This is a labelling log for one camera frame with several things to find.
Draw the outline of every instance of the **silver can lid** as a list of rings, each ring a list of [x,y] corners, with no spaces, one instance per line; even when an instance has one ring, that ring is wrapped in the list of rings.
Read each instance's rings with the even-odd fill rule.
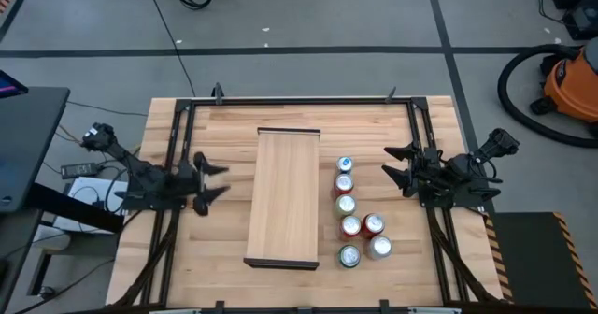
[[[348,156],[343,156],[336,161],[336,167],[342,171],[350,171],[353,167],[353,160]]]
[[[372,242],[370,245],[372,250],[374,250],[378,255],[386,257],[391,254],[391,240],[385,237],[384,235],[377,235],[374,238],[372,238]]]
[[[378,214],[369,214],[365,218],[365,226],[373,233],[380,233],[384,230],[384,219]]]
[[[343,219],[343,231],[347,235],[357,235],[362,229],[362,223],[355,216],[347,216]]]
[[[335,184],[336,184],[336,188],[338,188],[342,191],[347,191],[347,190],[350,190],[351,188],[353,188],[353,179],[351,178],[350,175],[341,174],[336,177]]]
[[[360,261],[360,253],[357,248],[352,245],[347,245],[341,249],[339,258],[342,264],[347,267],[353,267]]]
[[[336,199],[338,207],[344,212],[351,212],[355,210],[355,199],[350,195],[340,195]]]

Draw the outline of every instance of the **soda can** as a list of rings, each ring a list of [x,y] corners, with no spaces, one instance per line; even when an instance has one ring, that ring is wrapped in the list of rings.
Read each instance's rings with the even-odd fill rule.
[[[366,254],[373,260],[380,260],[390,256],[392,253],[392,242],[384,235],[377,235],[367,244]]]
[[[345,268],[353,268],[362,259],[359,250],[352,245],[345,245],[338,251],[338,262]]]
[[[336,161],[336,168],[339,174],[350,174],[353,169],[353,160],[348,156],[338,158]]]
[[[350,240],[362,230],[362,223],[355,216],[347,216],[340,222],[340,239]]]
[[[368,214],[363,218],[362,233],[366,238],[373,238],[384,231],[384,219],[379,214]]]
[[[335,179],[335,195],[336,197],[350,193],[353,190],[353,178],[347,174],[341,174]]]
[[[355,212],[356,206],[351,195],[340,195],[336,198],[335,214],[338,218],[350,216]]]

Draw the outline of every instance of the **orange shop vacuum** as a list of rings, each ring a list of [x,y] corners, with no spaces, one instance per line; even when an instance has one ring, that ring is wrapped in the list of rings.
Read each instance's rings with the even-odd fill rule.
[[[498,78],[498,97],[506,112],[516,121],[552,140],[567,145],[598,148],[598,139],[570,136],[533,120],[513,105],[506,85],[513,70],[528,58],[546,54],[540,69],[546,76],[544,96],[530,104],[536,115],[559,112],[586,121],[592,136],[598,138],[598,37],[585,47],[571,48],[546,44],[517,55]]]

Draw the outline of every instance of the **black table leg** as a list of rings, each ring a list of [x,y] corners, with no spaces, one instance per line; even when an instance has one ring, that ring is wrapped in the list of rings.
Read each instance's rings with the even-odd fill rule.
[[[119,232],[124,219],[37,183],[31,186],[26,205],[113,233]]]

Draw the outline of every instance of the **red soda can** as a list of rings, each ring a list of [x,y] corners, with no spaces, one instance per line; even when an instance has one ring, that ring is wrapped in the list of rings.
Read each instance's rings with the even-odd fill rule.
[[[355,216],[347,216],[340,222],[340,239],[350,240],[362,230],[362,223]]]
[[[379,214],[369,214],[363,218],[363,236],[371,239],[384,231],[384,219]]]
[[[350,193],[353,190],[351,175],[341,174],[335,178],[335,197]]]

